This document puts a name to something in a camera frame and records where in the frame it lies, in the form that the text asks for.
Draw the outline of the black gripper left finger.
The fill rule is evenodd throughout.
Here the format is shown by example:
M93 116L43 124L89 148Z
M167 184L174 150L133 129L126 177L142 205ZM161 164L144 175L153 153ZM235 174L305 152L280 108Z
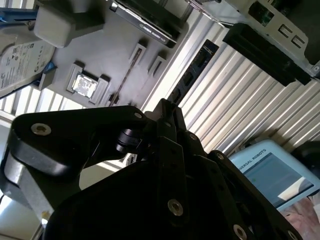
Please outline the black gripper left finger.
M185 172L177 107L162 99L149 113L128 105L21 115L3 174L47 227L65 200L133 164L177 163Z

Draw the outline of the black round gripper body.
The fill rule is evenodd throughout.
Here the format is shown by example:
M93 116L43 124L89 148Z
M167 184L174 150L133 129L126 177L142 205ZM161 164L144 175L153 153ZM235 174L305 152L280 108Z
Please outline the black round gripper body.
M132 164L65 200L46 240L225 240L228 226L207 184L183 164Z

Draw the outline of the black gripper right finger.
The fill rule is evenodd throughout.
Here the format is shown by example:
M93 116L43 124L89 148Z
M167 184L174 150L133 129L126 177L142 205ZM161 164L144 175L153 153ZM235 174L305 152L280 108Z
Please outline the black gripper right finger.
M186 129L181 108L174 110L185 164L199 193L196 208L216 240L300 240L298 231L220 151L205 153Z

